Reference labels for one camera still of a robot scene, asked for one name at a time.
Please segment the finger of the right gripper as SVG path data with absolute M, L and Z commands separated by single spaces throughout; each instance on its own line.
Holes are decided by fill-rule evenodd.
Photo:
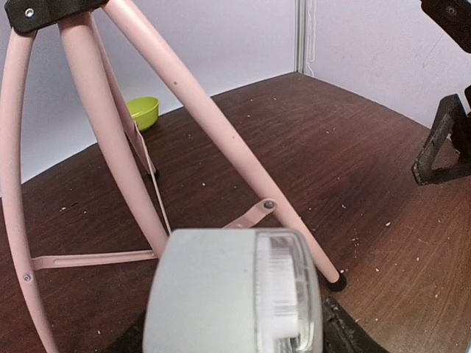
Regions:
M 447 139 L 458 152 L 458 161 L 448 167 L 434 168 Z M 430 133 L 411 171 L 418 185 L 442 184 L 470 175 L 470 115 L 457 94 L 440 100 Z

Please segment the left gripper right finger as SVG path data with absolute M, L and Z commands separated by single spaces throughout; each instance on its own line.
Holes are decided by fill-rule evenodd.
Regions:
M 322 303 L 323 352 L 388 353 L 332 297 Z

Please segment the white metronome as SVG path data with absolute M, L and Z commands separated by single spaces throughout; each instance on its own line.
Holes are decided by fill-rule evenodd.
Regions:
M 179 229 L 149 294 L 145 352 L 321 352 L 319 282 L 291 229 Z

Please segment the pink music stand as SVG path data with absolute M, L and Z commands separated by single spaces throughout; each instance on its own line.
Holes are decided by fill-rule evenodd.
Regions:
M 237 220 L 253 225 L 266 214 L 302 233 L 328 287 L 346 288 L 345 276 L 330 261 L 291 203 L 233 125 L 180 58 L 132 1 L 7 1 L 11 27 L 1 82 L 1 191 L 4 222 L 15 272 L 29 314 L 47 352 L 56 352 L 35 274 L 45 268 L 129 263 L 159 258 L 170 226 L 162 204 L 153 204 L 138 170 L 157 169 L 119 90 L 93 11 L 102 9 L 179 99 L 244 181 L 261 198 Z M 32 257 L 21 192 L 21 119 L 29 60 L 38 30 L 57 25 L 66 58 L 93 133 L 127 206 L 150 247 L 146 251 Z

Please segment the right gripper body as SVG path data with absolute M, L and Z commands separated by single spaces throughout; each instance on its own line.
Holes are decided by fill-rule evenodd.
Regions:
M 422 11 L 464 51 L 470 51 L 470 1 L 422 0 Z

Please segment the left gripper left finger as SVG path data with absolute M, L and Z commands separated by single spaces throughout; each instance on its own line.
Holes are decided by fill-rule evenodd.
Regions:
M 106 353 L 142 353 L 144 320 L 137 320 L 106 348 Z

